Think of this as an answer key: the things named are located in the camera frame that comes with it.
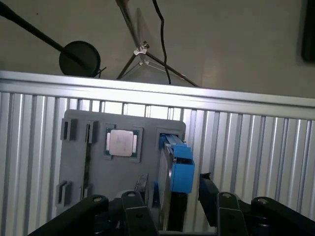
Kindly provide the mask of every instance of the slotted metal wall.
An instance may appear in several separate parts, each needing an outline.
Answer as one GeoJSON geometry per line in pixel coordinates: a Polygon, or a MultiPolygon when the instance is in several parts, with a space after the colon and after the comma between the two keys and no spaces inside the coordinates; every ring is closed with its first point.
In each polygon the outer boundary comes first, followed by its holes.
{"type": "Polygon", "coordinates": [[[166,101],[169,94],[157,91],[152,93],[156,96],[153,103],[146,94],[142,95],[144,91],[129,91],[137,96],[135,101],[124,96],[122,89],[126,88],[116,88],[117,96],[110,99],[113,95],[106,96],[112,89],[109,86],[98,88],[102,95],[97,97],[96,90],[87,85],[82,89],[72,84],[74,89],[66,82],[55,84],[54,88],[59,90],[53,90],[47,89],[51,86],[47,82],[31,80],[37,76],[45,78],[42,75],[26,74],[27,80],[18,79],[24,78],[24,74],[4,75],[6,80],[0,80],[1,236],[26,235],[55,216],[61,120],[67,109],[185,122],[185,140],[193,147],[196,164],[185,231],[209,230],[197,201],[198,174],[205,172],[213,173],[220,190],[235,192],[245,202],[255,196],[268,196],[315,220],[312,100],[302,100],[304,106],[279,104],[282,97],[275,96],[267,97],[264,103],[258,103],[258,99],[236,103],[237,99],[231,101],[227,97],[218,102],[217,97],[213,98],[215,91],[197,89],[197,94],[206,91],[210,95],[200,100],[197,95],[178,94],[176,100],[166,101]]]}

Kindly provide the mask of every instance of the gray fixture plate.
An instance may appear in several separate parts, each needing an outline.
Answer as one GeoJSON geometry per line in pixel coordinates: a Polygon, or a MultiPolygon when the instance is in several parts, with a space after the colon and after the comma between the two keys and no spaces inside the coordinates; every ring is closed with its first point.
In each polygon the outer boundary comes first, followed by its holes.
{"type": "Polygon", "coordinates": [[[86,126],[93,124],[91,147],[89,195],[101,194],[112,200],[124,190],[134,189],[140,174],[149,174],[149,202],[152,200],[154,181],[158,179],[160,151],[158,149],[161,133],[175,134],[184,139],[186,126],[182,121],[115,115],[107,113],[67,110],[64,114],[61,139],[62,154],[60,183],[71,183],[68,188],[60,188],[57,212],[61,213],[80,201],[83,183],[86,126]],[[141,130],[140,156],[135,161],[131,157],[105,154],[106,128],[121,130],[141,130]]]}

